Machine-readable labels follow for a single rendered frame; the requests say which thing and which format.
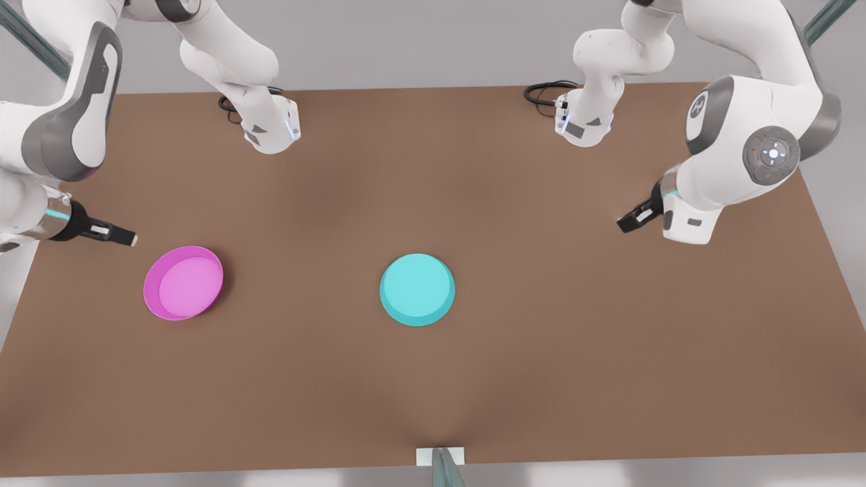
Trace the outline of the blue plate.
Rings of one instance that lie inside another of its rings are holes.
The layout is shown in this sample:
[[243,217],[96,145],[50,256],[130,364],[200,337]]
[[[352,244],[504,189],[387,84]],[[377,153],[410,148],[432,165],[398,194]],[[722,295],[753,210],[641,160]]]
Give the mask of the blue plate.
[[456,293],[457,284],[446,263],[423,253],[391,262],[378,286],[384,311],[409,327],[425,327],[445,317]]

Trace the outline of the silver frame post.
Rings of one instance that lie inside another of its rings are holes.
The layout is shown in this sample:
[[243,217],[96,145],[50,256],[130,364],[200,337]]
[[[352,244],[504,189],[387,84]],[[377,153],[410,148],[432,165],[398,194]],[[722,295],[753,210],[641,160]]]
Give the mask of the silver frame post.
[[466,487],[459,471],[459,466],[465,463],[465,449],[462,446],[415,450],[415,465],[431,468],[431,487]]
[[804,27],[805,43],[813,46],[857,0],[828,0]]
[[0,0],[0,26],[22,44],[44,66],[60,80],[67,81],[71,65],[67,59],[44,37],[35,31],[6,0]]

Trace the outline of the pink plate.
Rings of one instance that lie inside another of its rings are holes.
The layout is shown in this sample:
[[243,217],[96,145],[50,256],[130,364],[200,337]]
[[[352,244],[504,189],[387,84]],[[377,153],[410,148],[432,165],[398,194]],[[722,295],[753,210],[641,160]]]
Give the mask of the pink plate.
[[143,301],[155,317],[182,321],[207,311],[220,297],[225,272],[217,255],[183,246],[157,259],[143,280]]

